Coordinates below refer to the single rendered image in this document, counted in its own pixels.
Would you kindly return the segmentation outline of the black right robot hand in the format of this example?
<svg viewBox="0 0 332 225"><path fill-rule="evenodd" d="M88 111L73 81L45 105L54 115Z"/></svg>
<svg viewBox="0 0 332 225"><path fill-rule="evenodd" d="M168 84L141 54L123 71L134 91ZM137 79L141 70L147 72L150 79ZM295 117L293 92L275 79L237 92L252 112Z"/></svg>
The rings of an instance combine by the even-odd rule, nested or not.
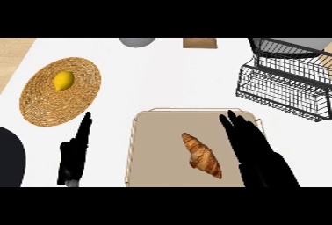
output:
<svg viewBox="0 0 332 225"><path fill-rule="evenodd" d="M219 123L239 160L242 182L249 188L298 188L290 167L267 142L258 127L228 111L219 115Z"/></svg>

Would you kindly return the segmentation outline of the yellow lemon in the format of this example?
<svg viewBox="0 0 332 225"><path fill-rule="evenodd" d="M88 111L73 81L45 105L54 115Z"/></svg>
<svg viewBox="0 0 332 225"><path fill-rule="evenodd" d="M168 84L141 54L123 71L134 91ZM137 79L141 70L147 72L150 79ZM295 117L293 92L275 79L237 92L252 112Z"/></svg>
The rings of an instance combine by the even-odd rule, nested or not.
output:
<svg viewBox="0 0 332 225"><path fill-rule="evenodd" d="M73 75L69 71L62 71L57 73L53 79L53 85L56 91L66 90L73 84Z"/></svg>

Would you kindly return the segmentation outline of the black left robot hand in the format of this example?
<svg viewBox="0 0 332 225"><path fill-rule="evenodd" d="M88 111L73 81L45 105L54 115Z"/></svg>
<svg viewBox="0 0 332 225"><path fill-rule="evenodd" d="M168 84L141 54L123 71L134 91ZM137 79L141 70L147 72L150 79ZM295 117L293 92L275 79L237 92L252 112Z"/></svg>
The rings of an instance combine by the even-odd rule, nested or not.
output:
<svg viewBox="0 0 332 225"><path fill-rule="evenodd" d="M59 145L60 161L57 185L67 185L70 181L75 183L79 182L85 164L90 127L91 113L85 112L75 137Z"/></svg>

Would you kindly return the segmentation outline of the brown croissant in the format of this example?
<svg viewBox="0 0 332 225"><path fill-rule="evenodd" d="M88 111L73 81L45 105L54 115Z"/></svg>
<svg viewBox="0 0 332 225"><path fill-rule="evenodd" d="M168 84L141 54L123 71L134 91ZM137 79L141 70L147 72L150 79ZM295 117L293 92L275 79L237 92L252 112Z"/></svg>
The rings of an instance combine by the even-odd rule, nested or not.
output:
<svg viewBox="0 0 332 225"><path fill-rule="evenodd" d="M211 148L187 133L181 134L183 143L188 151L188 165L206 172L213 178L221 178L221 168Z"/></svg>

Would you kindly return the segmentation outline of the brown wooden block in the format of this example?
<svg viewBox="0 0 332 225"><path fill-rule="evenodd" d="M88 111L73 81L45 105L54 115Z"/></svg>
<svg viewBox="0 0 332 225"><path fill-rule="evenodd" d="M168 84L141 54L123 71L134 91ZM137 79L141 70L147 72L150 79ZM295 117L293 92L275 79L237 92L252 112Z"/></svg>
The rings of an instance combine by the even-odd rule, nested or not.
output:
<svg viewBox="0 0 332 225"><path fill-rule="evenodd" d="M215 38L184 38L183 48L216 48Z"/></svg>

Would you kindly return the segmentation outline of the pale wooden board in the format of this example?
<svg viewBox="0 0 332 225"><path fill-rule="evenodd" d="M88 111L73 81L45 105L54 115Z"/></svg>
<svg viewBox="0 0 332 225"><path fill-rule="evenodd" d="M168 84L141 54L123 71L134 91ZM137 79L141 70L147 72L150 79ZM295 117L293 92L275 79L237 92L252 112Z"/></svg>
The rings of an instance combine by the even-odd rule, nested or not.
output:
<svg viewBox="0 0 332 225"><path fill-rule="evenodd" d="M33 42L35 38L0 38L0 93Z"/></svg>

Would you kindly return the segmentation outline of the beige tray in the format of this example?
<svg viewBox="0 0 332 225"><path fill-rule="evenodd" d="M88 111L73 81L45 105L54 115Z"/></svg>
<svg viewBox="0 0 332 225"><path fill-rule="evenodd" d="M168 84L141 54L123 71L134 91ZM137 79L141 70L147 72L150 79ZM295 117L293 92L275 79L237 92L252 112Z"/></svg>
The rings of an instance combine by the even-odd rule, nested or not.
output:
<svg viewBox="0 0 332 225"><path fill-rule="evenodd" d="M242 187L234 156L219 116L227 108L153 109L137 113L132 121L125 179L128 187ZM208 145L216 157L221 177L188 165L181 134Z"/></svg>

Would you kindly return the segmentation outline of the black rounded appliance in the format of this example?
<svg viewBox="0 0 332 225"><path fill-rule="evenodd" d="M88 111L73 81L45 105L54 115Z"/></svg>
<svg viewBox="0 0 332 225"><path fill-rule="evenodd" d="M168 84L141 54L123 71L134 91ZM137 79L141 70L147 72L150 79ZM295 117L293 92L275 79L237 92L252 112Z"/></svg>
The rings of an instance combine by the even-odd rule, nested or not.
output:
<svg viewBox="0 0 332 225"><path fill-rule="evenodd" d="M26 168L23 144L16 135L0 127L0 187L19 187Z"/></svg>

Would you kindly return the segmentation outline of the grey round object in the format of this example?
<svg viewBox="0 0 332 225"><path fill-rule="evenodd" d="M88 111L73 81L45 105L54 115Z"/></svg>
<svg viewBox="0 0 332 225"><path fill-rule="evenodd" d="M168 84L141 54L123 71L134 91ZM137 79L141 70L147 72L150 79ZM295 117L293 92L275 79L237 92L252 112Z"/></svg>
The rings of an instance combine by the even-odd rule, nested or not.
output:
<svg viewBox="0 0 332 225"><path fill-rule="evenodd" d="M119 38L119 41L126 47L138 48L146 47L154 41L154 38Z"/></svg>

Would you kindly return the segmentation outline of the grey flat object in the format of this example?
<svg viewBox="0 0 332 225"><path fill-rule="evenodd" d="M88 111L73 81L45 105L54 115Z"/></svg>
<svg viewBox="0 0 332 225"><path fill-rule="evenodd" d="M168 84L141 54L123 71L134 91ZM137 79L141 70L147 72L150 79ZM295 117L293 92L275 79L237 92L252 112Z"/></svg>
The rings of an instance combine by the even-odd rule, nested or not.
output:
<svg viewBox="0 0 332 225"><path fill-rule="evenodd" d="M329 43L332 42L332 38L277 38L277 40L303 47L309 47L315 50L323 50L329 45ZM267 40L259 40L259 38L252 38L252 43L256 47L261 48L262 51L267 52L283 53L299 51L298 48L287 47L286 45L270 42Z"/></svg>

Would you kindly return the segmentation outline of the round woven wicker placemat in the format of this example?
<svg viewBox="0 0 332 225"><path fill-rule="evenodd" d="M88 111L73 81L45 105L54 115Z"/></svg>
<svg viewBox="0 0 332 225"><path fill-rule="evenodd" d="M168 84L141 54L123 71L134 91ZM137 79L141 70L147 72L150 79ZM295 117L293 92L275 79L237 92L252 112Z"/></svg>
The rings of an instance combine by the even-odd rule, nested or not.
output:
<svg viewBox="0 0 332 225"><path fill-rule="evenodd" d="M57 91L54 77L67 71L73 84ZM88 108L101 86L101 73L94 63L79 57L56 60L29 78L19 97L23 119L39 127L51 127L70 121Z"/></svg>

